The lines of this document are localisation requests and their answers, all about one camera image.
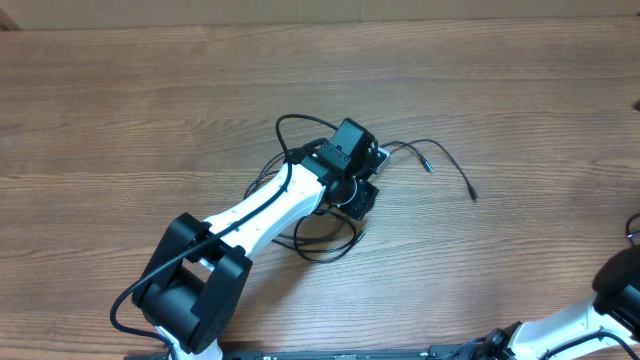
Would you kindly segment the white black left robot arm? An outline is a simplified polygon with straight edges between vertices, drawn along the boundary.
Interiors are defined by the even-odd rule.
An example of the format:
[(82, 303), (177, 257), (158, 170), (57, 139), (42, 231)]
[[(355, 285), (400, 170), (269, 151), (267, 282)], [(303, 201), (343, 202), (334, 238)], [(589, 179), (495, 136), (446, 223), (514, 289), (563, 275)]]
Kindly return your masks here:
[(281, 169), (238, 205), (205, 220), (188, 213), (175, 218), (134, 285), (132, 301), (168, 345), (170, 358), (221, 358), (216, 340), (257, 254), (321, 204), (362, 219), (378, 194), (369, 178), (390, 160), (349, 118), (331, 138), (285, 148), (283, 155)]

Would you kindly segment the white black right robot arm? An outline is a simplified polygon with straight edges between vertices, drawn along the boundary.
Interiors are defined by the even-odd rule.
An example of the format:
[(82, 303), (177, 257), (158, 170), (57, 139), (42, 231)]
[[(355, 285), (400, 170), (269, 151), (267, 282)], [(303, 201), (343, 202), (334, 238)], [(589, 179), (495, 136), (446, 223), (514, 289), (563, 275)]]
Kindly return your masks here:
[(473, 359), (577, 359), (619, 346), (632, 359), (639, 343), (639, 249), (612, 258), (592, 282), (593, 294), (536, 321), (517, 322), (486, 336)]

